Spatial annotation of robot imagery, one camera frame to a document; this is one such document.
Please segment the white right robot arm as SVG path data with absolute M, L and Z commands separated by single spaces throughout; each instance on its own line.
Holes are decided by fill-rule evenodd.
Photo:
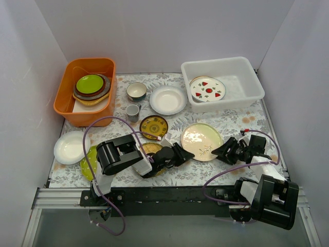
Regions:
M 265 153 L 267 138 L 254 134 L 240 139 L 231 137 L 212 151 L 226 164 L 243 162 L 242 166 L 251 169 L 257 177 L 256 180 L 239 178 L 232 193 L 214 200 L 229 204 L 230 216 L 237 222 L 254 220 L 290 230 L 295 222 L 299 186 L 276 170 L 277 162 Z

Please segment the white deep plate left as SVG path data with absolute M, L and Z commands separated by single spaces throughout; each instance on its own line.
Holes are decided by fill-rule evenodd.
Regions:
M 85 157 L 83 136 L 82 131 L 71 131 L 62 135 L 53 149 L 56 161 L 63 165 L 72 165 L 82 160 Z

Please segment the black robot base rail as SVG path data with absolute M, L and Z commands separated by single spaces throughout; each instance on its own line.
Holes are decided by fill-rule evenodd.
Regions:
M 124 216 L 189 216 L 213 215 L 230 217 L 229 205 L 209 200 L 209 195 L 222 200 L 237 201 L 233 185 L 114 187 L 105 197 Z

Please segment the white plastic bin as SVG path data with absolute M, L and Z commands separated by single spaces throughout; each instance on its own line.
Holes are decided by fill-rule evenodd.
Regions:
M 194 113 L 246 108 L 265 96 L 255 71 L 245 57 L 184 62 L 181 71 Z M 209 76 L 221 81 L 226 87 L 225 97 L 213 102 L 194 100 L 189 82 L 198 76 Z

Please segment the white square plate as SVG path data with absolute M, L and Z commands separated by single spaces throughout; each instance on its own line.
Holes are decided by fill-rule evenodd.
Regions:
M 97 112 L 103 109 L 106 105 L 107 105 L 106 99 L 102 100 L 101 102 L 95 105 L 83 105 L 81 102 L 76 100 L 72 112 L 73 113 Z

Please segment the grey speckled plate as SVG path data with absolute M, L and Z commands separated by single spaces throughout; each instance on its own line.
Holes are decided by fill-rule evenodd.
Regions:
M 106 92 L 110 91 L 111 82 L 110 82 L 109 78 L 106 77 L 106 76 L 104 76 L 104 75 L 101 75 L 101 74 L 96 74 L 96 76 L 101 77 L 103 79 L 103 81 L 104 81 L 103 87 L 101 88 L 100 92 L 98 92 L 96 95 L 98 95 L 100 93 L 103 93 L 103 92 L 106 93 Z M 75 93 L 76 95 L 81 95 L 78 92 L 77 88 L 74 88 L 74 92 L 73 93 Z

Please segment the tan bird painted plate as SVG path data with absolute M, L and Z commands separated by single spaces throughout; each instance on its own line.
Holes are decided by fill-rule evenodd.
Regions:
M 198 76 L 198 77 L 195 77 L 195 78 L 193 78 L 190 82 L 189 82 L 189 84 L 191 84 L 191 83 L 193 83 L 195 80 L 198 80 L 198 79 L 204 79 L 204 78 L 212 78 L 212 77 L 209 77 L 209 76 Z

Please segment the dark teal ceramic bowl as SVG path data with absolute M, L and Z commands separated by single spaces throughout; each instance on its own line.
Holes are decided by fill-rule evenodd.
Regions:
M 135 82 L 127 87 L 126 93 L 130 101 L 141 102 L 146 98 L 147 87 L 143 83 Z

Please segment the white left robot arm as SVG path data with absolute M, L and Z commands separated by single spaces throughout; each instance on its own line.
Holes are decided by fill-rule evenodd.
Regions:
M 109 201 L 114 175 L 133 167 L 143 178 L 151 178 L 164 168 L 178 167 L 195 155 L 184 150 L 178 143 L 162 146 L 155 153 L 144 154 L 137 148 L 133 135 L 110 139 L 96 147 L 96 159 L 101 172 L 92 180 L 92 200 L 99 206 Z

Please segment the grey ceramic mug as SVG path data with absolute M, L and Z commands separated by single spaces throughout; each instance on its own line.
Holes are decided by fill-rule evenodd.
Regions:
M 139 120 L 141 105 L 131 104 L 126 107 L 126 115 L 130 122 L 136 123 Z

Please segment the white deep plate blue rim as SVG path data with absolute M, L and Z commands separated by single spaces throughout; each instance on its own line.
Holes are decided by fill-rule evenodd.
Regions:
M 151 108 L 161 115 L 174 115 L 187 105 L 187 95 L 182 89 L 164 85 L 156 88 L 150 95 Z

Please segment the white watermelon pattern plate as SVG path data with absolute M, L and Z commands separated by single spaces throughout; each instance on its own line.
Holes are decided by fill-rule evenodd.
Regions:
M 190 84 L 192 98 L 197 102 L 213 102 L 223 99 L 226 95 L 225 85 L 215 78 L 195 80 Z

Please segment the floral patterned table mat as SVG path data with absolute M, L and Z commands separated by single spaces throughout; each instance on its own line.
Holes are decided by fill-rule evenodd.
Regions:
M 131 104 L 126 88 L 134 82 L 141 82 L 148 88 L 150 94 L 154 89 L 162 85 L 185 87 L 181 74 L 130 74 L 117 76 L 118 89 L 115 101 L 114 114 L 126 119 L 125 108 Z M 272 133 L 267 114 L 263 109 L 263 103 L 257 101 L 248 108 L 237 110 L 223 110 L 209 113 L 193 113 L 190 105 L 186 105 L 178 114 L 165 117 L 169 124 L 169 133 L 172 142 L 180 142 L 182 131 L 189 125 L 200 122 L 215 128 L 222 139 L 238 137 L 241 129 L 254 129 L 267 134 Z M 107 127 L 91 128 L 88 136 L 91 145 L 112 139 L 129 133 L 127 125 L 119 120 L 113 120 Z M 133 168 L 128 168 L 114 177 L 113 187 L 160 187 L 160 186 L 202 186 L 214 175 L 229 169 L 230 166 L 219 161 L 189 162 L 170 169 L 165 169 L 154 178 L 143 179 Z M 54 162 L 52 174 L 49 176 L 50 188 L 88 188 L 90 182 L 84 177 L 79 164 L 62 165 Z

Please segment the round bamboo woven tray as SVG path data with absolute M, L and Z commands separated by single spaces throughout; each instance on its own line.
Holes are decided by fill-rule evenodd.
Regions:
M 137 145 L 137 148 L 141 152 L 143 159 L 133 165 L 133 168 L 143 179 L 157 177 L 165 172 L 165 167 L 156 168 L 148 159 L 148 156 L 153 156 L 156 152 L 162 149 L 161 144 L 148 142 L 142 144 L 142 146 Z

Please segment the cream green glazed plate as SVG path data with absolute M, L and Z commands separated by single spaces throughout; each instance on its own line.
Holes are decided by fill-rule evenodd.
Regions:
M 187 126 L 181 135 L 184 150 L 194 154 L 194 160 L 208 162 L 216 159 L 212 151 L 223 144 L 219 132 L 206 123 L 194 123 Z

